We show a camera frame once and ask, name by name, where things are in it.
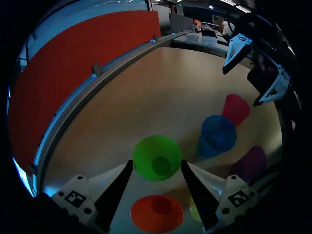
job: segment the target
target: screw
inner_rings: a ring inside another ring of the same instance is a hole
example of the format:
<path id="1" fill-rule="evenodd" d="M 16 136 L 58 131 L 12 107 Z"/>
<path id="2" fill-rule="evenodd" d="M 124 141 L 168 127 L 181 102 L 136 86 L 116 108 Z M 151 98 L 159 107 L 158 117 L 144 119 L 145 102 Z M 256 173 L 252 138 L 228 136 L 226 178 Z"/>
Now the screw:
<path id="1" fill-rule="evenodd" d="M 222 212 L 222 214 L 225 215 L 225 214 L 230 213 L 230 209 L 229 208 L 223 208 L 221 212 Z"/>
<path id="2" fill-rule="evenodd" d="M 84 211 L 84 213 L 86 213 L 87 215 L 92 213 L 92 210 L 91 210 L 90 208 L 85 208 L 83 211 Z"/>

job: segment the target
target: person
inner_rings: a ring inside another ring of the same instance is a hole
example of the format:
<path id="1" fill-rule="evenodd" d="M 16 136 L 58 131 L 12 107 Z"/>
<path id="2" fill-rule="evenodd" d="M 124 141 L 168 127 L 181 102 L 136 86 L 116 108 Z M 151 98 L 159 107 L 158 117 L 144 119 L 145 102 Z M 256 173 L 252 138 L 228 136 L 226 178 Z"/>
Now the person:
<path id="1" fill-rule="evenodd" d="M 198 23 L 194 23 L 193 31 L 195 31 L 195 32 L 200 32 L 201 31 L 200 25 Z"/>
<path id="2" fill-rule="evenodd" d="M 229 42 L 229 41 L 230 41 L 230 38 L 231 38 L 231 36 L 232 36 L 232 34 L 233 34 L 233 32 L 231 31 L 231 29 L 234 31 L 235 26 L 234 26 L 234 24 L 232 24 L 232 23 L 230 22 L 230 26 L 231 26 L 231 29 L 230 29 L 229 23 L 227 22 L 227 19 L 224 19 L 222 25 L 223 25 L 223 32 L 222 32 L 223 38 L 224 38 L 227 42 Z"/>

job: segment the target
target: table surface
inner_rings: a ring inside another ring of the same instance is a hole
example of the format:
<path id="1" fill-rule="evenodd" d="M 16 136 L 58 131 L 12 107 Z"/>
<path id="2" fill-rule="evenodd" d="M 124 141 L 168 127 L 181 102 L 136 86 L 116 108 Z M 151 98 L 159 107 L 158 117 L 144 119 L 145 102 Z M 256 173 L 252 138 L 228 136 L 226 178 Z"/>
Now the table surface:
<path id="1" fill-rule="evenodd" d="M 208 45 L 208 44 L 202 43 L 202 37 L 203 37 L 203 36 L 202 36 L 201 33 L 191 32 L 191 33 L 189 33 L 188 35 L 197 35 L 197 36 L 199 37 L 199 38 L 198 38 L 198 41 L 190 41 L 190 40 L 188 40 L 188 39 L 186 38 L 185 35 L 180 36 L 180 37 L 178 37 L 178 38 L 175 38 L 174 41 L 175 41 L 175 42 L 183 42 L 183 43 L 187 43 L 187 44 L 193 44 L 193 45 L 204 46 L 204 47 L 208 47 L 208 48 L 212 48 L 212 49 L 219 50 L 219 51 L 224 52 L 224 53 L 227 53 L 228 50 L 229 50 L 229 47 L 226 46 L 226 45 L 217 44 L 216 46 L 212 46 L 212 45 Z M 223 37 L 219 37 L 219 36 L 217 36 L 217 40 L 226 42 L 226 40 L 225 40 Z"/>
<path id="2" fill-rule="evenodd" d="M 156 134 L 174 139 L 184 159 L 222 177 L 255 145 L 264 149 L 269 164 L 276 160 L 273 155 L 282 136 L 274 104 L 253 107 L 259 93 L 246 79 L 249 69 L 238 64 L 223 75 L 223 63 L 221 57 L 177 48 L 158 48 L 133 63 L 100 90 L 68 127 L 48 165 L 45 192 L 52 195 L 77 174 L 91 178 L 122 164 L 132 158 L 141 139 Z M 208 116 L 221 114 L 231 93 L 251 107 L 250 116 L 237 128 L 237 143 L 217 157 L 199 158 L 201 124 Z M 190 192 L 181 171 L 166 181 L 150 182 L 135 170 L 110 233 L 145 233 L 133 224 L 130 209 L 138 199 L 155 194 L 170 196 L 184 208 L 184 221 L 172 233 L 202 233 L 202 224 L 191 217 Z"/>
<path id="3" fill-rule="evenodd" d="M 222 33 L 219 32 L 219 31 L 216 32 L 216 35 L 219 36 L 219 37 L 223 37 Z"/>

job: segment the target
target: blue plastic cup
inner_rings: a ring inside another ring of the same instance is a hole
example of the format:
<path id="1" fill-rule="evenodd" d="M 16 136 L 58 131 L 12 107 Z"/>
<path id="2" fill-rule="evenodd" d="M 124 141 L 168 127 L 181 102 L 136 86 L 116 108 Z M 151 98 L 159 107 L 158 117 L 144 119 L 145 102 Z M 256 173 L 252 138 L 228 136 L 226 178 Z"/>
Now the blue plastic cup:
<path id="1" fill-rule="evenodd" d="M 231 150 L 237 139 L 234 124 L 221 115 L 212 115 L 202 124 L 198 152 L 205 158 L 215 157 Z"/>

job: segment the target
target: plastic cup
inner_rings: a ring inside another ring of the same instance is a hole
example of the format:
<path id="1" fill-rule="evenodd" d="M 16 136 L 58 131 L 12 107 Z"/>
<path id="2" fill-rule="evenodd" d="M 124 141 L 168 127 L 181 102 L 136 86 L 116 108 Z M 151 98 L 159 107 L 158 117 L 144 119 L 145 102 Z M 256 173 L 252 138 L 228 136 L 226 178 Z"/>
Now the plastic cup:
<path id="1" fill-rule="evenodd" d="M 231 168 L 231 175 L 238 175 L 243 181 L 250 182 L 266 169 L 267 158 L 259 146 L 252 147 Z"/>
<path id="2" fill-rule="evenodd" d="M 165 233 L 176 229 L 184 218 L 182 206 L 163 195 L 144 197 L 131 208 L 131 219 L 143 231 Z"/>
<path id="3" fill-rule="evenodd" d="M 232 122 L 221 115 L 212 115 L 202 124 L 198 152 L 200 156 L 211 158 L 231 150 L 237 139 Z"/>
<path id="4" fill-rule="evenodd" d="M 222 115 L 239 126 L 250 114 L 248 103 L 236 94 L 229 94 L 225 99 Z"/>
<path id="5" fill-rule="evenodd" d="M 173 176 L 180 168 L 181 160 L 179 145 L 162 135 L 141 140 L 133 152 L 135 170 L 150 181 L 162 181 Z"/>

